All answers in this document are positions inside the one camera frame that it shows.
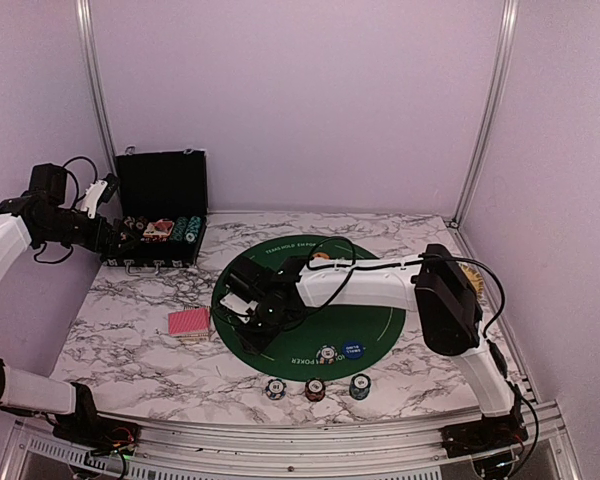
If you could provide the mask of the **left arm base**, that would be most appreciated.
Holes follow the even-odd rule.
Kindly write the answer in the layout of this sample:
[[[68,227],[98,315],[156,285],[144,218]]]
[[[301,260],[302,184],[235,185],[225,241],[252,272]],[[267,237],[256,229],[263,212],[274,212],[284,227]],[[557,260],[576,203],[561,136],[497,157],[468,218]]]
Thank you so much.
[[[102,417],[86,385],[72,382],[76,404],[72,413],[55,414],[53,435],[56,438],[90,447],[97,453],[109,453],[132,447],[140,433],[137,423]]]

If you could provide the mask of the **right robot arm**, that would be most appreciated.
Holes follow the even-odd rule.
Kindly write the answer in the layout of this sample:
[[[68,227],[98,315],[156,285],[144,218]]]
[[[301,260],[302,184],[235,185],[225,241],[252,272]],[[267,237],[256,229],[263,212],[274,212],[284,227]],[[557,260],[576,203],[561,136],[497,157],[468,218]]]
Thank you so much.
[[[465,260],[441,244],[421,254],[367,259],[346,237],[316,237],[302,244],[283,237],[264,250],[279,254],[272,266],[255,255],[236,257],[218,279],[211,315],[261,355],[279,337],[318,317],[331,323],[337,310],[417,313],[427,348],[449,358],[478,400],[482,415],[475,438],[495,448],[514,431],[516,403],[507,363],[489,338],[477,289],[462,270]]]

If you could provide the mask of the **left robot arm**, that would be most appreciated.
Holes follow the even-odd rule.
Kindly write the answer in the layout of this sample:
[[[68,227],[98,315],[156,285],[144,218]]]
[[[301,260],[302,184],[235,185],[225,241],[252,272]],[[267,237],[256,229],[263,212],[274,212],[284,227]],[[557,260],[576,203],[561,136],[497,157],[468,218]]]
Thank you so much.
[[[109,221],[54,205],[43,194],[31,194],[0,203],[0,288],[13,280],[16,265],[29,250],[58,243],[118,256],[140,243],[123,221]],[[9,366],[0,358],[0,407],[68,415],[66,426],[86,445],[105,438],[106,423],[89,408],[78,406],[79,388],[68,382]]]

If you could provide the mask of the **blue white chip stack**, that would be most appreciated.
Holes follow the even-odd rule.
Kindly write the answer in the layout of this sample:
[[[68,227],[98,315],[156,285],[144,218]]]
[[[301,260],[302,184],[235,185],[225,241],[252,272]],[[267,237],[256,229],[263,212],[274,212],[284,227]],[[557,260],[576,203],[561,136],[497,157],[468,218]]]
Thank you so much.
[[[267,382],[264,393],[270,400],[280,400],[286,395],[286,383],[279,378],[272,378]]]

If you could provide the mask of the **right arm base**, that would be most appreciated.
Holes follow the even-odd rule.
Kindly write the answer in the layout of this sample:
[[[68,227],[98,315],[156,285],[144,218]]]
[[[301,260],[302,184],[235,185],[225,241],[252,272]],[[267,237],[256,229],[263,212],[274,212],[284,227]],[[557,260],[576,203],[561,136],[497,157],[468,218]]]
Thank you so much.
[[[503,416],[448,425],[441,429],[442,447],[449,458],[474,455],[506,448],[526,441],[528,431],[521,413],[522,402],[515,400]]]

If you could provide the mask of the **blue small blind button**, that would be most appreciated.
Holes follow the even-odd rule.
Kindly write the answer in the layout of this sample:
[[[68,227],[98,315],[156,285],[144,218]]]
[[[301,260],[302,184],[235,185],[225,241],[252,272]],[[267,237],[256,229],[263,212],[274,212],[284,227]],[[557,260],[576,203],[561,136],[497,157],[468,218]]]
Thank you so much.
[[[358,341],[348,341],[342,345],[341,354],[346,359],[358,360],[364,356],[365,346]]]

